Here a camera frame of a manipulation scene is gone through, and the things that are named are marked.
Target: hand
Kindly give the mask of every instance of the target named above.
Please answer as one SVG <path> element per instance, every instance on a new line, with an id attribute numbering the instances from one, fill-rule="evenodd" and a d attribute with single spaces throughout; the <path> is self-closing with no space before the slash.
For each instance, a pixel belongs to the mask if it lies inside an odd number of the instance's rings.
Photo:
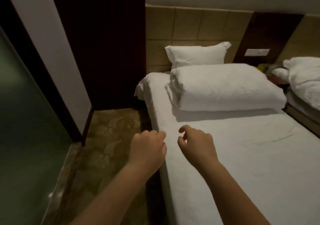
<path id="1" fill-rule="evenodd" d="M 184 125 L 179 133 L 184 133 L 178 138 L 178 145 L 186 159 L 198 170 L 202 170 L 210 162 L 218 162 L 211 134 Z"/>
<path id="2" fill-rule="evenodd" d="M 167 146 L 163 142 L 165 132 L 156 130 L 136 133 L 130 145 L 129 162 L 149 179 L 164 162 Z"/>

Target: finger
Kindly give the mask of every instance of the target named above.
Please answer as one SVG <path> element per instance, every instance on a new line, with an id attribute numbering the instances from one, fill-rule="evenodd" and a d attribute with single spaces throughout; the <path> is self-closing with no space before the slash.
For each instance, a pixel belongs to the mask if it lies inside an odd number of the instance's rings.
<path id="1" fill-rule="evenodd" d="M 162 154 L 163 154 L 164 156 L 167 154 L 167 145 L 166 145 L 165 142 L 163 143 Z"/>
<path id="2" fill-rule="evenodd" d="M 149 133 L 152 134 L 152 135 L 154 135 L 154 136 L 158 134 L 158 132 L 157 132 L 156 130 L 152 130 L 152 131 L 150 131 Z"/>
<path id="3" fill-rule="evenodd" d="M 144 131 L 141 133 L 141 135 L 142 135 L 142 134 L 147 134 L 147 133 L 149 133 L 149 131 L 148 131 L 148 130 L 144 130 Z"/>
<path id="4" fill-rule="evenodd" d="M 192 127 L 190 127 L 189 125 L 184 125 L 184 126 L 180 127 L 179 133 L 188 132 L 191 129 L 192 129 Z"/>
<path id="5" fill-rule="evenodd" d="M 186 146 L 186 142 L 183 140 L 182 137 L 178 137 L 178 145 L 181 150 L 184 149 L 184 147 Z"/>
<path id="6" fill-rule="evenodd" d="M 187 135 L 186 135 L 186 132 L 184 133 L 183 135 L 183 140 L 186 141 L 187 140 Z"/>
<path id="7" fill-rule="evenodd" d="M 159 137 L 162 141 L 166 138 L 167 134 L 164 131 L 161 131 L 157 134 L 157 137 Z"/>

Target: light switch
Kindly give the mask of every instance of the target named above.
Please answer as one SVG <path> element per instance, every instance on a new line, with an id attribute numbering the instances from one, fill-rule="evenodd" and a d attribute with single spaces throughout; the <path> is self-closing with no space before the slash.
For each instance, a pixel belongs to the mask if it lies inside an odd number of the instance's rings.
<path id="1" fill-rule="evenodd" d="M 267 56 L 270 49 L 247 49 L 245 56 Z"/>

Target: mattress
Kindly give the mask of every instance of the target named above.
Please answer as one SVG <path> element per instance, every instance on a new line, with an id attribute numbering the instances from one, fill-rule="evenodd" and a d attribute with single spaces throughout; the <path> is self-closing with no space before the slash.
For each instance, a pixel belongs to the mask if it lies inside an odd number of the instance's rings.
<path id="1" fill-rule="evenodd" d="M 271 224 L 320 224 L 320 140 L 283 111 L 184 112 L 171 103 L 165 73 L 149 74 L 136 89 L 154 129 L 167 137 L 160 169 L 168 220 L 222 224 L 210 190 L 184 158 L 178 129 L 211 133 L 220 162 Z"/>
<path id="2" fill-rule="evenodd" d="M 320 111 L 311 107 L 306 102 L 304 102 L 302 99 L 300 99 L 292 90 L 289 90 L 286 93 L 287 102 L 296 108 L 298 111 L 305 114 L 307 117 L 313 119 L 317 123 L 320 123 Z"/>

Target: folded duvet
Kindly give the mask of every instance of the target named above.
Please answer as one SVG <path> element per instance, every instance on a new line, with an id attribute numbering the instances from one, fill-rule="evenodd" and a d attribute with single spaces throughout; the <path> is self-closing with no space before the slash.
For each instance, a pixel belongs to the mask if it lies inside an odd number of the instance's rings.
<path id="1" fill-rule="evenodd" d="M 166 90 L 184 111 L 278 110 L 286 104 L 282 89 L 247 64 L 179 67 L 171 70 Z"/>

